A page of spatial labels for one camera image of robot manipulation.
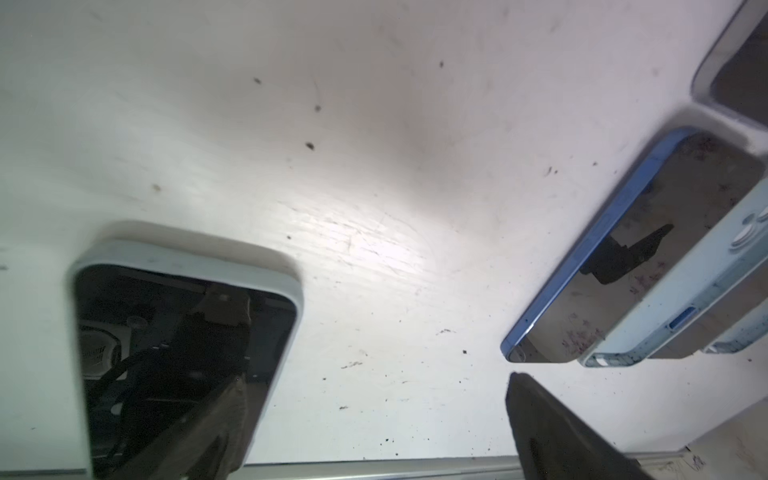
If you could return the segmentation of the black phone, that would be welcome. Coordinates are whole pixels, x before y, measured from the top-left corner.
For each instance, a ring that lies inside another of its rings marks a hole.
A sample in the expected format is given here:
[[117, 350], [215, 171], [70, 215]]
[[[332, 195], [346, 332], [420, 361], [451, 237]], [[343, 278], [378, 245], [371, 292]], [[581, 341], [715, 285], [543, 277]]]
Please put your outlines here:
[[241, 467], [302, 317], [297, 275], [114, 239], [69, 281], [91, 474], [110, 479], [232, 376], [246, 387]]
[[693, 99], [757, 130], [767, 129], [767, 3], [743, 1], [700, 64]]

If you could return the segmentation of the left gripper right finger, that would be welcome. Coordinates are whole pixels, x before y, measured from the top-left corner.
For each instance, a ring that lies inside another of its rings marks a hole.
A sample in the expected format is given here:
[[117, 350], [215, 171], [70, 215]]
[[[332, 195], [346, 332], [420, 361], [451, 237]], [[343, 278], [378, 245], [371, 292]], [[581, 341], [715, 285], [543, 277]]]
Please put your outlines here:
[[527, 479], [647, 479], [532, 376], [513, 373], [505, 397], [519, 461]]

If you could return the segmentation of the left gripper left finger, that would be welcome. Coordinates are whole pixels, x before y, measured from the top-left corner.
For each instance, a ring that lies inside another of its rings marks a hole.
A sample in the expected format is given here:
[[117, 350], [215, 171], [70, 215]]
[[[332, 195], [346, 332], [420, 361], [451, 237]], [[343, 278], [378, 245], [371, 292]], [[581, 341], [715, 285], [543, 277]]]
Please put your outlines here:
[[238, 470], [247, 417], [246, 387], [232, 376], [110, 479], [226, 479]]

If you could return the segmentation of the light blue phone case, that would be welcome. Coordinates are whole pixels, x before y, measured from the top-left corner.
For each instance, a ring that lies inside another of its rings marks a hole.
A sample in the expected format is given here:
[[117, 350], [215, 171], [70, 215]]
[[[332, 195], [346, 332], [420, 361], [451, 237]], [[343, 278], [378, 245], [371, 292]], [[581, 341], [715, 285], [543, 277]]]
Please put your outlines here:
[[579, 363], [617, 368], [651, 357], [766, 260], [767, 180], [762, 179]]

